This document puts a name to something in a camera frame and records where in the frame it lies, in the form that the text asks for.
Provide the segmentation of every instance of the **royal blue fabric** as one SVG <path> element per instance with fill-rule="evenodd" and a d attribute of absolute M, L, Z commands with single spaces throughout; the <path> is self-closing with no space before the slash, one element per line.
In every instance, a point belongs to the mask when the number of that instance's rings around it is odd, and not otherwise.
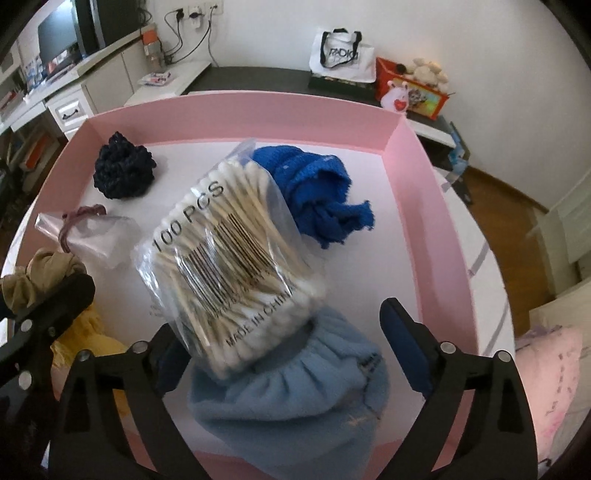
<path fill-rule="evenodd" d="M 339 157 L 280 145 L 257 148 L 253 159 L 277 183 L 300 233 L 315 238 L 322 248 L 374 227 L 369 202 L 345 204 L 351 179 Z"/>

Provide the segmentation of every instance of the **stuffed toy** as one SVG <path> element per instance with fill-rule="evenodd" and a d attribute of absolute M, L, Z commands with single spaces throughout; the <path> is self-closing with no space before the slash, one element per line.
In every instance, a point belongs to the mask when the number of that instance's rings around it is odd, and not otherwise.
<path fill-rule="evenodd" d="M 414 59 L 412 65 L 406 65 L 405 67 L 406 74 L 404 77 L 406 79 L 428 85 L 441 93 L 449 91 L 449 78 L 437 62 Z"/>
<path fill-rule="evenodd" d="M 390 91 L 380 100 L 382 108 L 392 112 L 406 113 L 409 104 L 408 83 L 403 82 L 402 86 L 397 87 L 394 85 L 394 82 L 390 80 L 388 86 L 390 87 Z"/>

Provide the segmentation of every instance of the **plastic bag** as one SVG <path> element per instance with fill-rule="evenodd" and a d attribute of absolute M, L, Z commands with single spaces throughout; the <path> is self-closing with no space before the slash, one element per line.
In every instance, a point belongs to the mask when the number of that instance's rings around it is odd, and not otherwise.
<path fill-rule="evenodd" d="M 281 192 L 241 143 L 191 188 L 136 267 L 198 364 L 225 379 L 275 348 L 323 304 Z"/>
<path fill-rule="evenodd" d="M 64 224 L 62 213 L 40 213 L 35 228 L 58 242 Z M 141 238 L 135 220 L 115 215 L 89 215 L 72 226 L 67 242 L 83 263 L 113 269 L 131 259 L 131 251 Z"/>

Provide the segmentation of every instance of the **white desk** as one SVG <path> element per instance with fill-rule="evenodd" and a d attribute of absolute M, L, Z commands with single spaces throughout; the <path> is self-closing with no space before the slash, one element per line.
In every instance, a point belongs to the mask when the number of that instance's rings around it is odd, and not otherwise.
<path fill-rule="evenodd" d="M 45 110 L 44 101 L 51 95 L 56 93 L 58 90 L 78 81 L 82 78 L 89 70 L 94 68 L 97 64 L 107 59 L 114 52 L 122 47 L 132 43 L 137 38 L 140 38 L 141 33 L 145 30 L 155 28 L 154 24 L 150 24 L 142 30 L 136 30 L 118 41 L 109 45 L 107 48 L 103 48 L 92 55 L 89 55 L 78 63 L 69 72 L 59 77 L 57 80 L 51 82 L 45 82 L 39 85 L 30 95 L 27 95 L 22 102 L 8 115 L 4 122 L 0 122 L 0 135 L 6 130 L 12 128 L 14 131 L 21 128 L 23 125 L 29 123 L 35 117 L 41 115 Z"/>
<path fill-rule="evenodd" d="M 173 77 L 172 80 L 162 86 L 142 86 L 129 100 L 127 100 L 127 102 L 125 102 L 125 106 L 178 97 L 182 95 L 183 92 L 189 88 L 189 85 L 191 85 L 193 81 L 210 65 L 211 62 L 203 60 L 188 61 L 173 65 L 168 70 Z"/>

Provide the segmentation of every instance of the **wooden floor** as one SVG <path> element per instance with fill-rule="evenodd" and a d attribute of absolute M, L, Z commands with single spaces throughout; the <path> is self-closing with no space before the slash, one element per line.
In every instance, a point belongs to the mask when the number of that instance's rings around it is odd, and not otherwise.
<path fill-rule="evenodd" d="M 502 182 L 469 168 L 470 211 L 495 253 L 509 297 L 515 334 L 530 328 L 529 311 L 553 300 L 533 227 L 535 203 Z"/>

